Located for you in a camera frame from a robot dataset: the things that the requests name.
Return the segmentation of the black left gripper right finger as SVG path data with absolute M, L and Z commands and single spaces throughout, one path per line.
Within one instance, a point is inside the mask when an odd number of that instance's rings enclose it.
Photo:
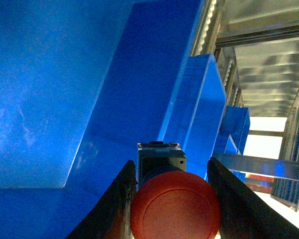
M 222 239 L 299 239 L 299 228 L 214 157 L 207 163 L 207 176 L 220 204 Z

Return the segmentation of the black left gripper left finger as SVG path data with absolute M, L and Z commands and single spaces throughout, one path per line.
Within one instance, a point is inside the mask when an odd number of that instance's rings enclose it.
M 131 203 L 136 194 L 136 166 L 128 160 L 68 239 L 132 239 Z

